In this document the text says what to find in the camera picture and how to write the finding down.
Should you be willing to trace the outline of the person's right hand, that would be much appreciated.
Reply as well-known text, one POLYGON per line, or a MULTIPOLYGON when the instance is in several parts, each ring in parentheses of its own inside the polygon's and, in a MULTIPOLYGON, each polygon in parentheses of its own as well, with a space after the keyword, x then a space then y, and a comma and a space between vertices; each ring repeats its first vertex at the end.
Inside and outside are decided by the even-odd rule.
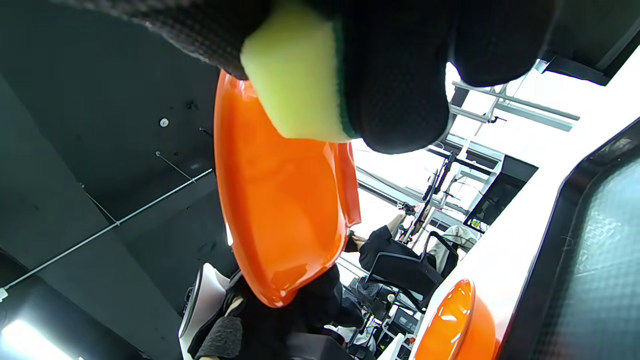
POLYGON ((535 64, 555 0, 66 0, 140 24, 249 81, 288 139, 422 150, 451 129, 446 69, 473 87, 535 64))

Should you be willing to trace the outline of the person's left hand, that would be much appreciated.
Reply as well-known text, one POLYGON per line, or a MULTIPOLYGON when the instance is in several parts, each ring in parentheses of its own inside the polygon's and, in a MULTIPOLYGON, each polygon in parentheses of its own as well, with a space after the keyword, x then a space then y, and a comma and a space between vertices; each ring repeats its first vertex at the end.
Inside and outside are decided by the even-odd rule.
POLYGON ((242 271, 236 271, 227 289, 231 299, 224 308, 242 326, 240 349, 233 360, 286 360, 292 333, 319 334, 338 319, 343 289, 339 267, 334 265, 298 290, 288 305, 273 308, 262 303, 242 271))

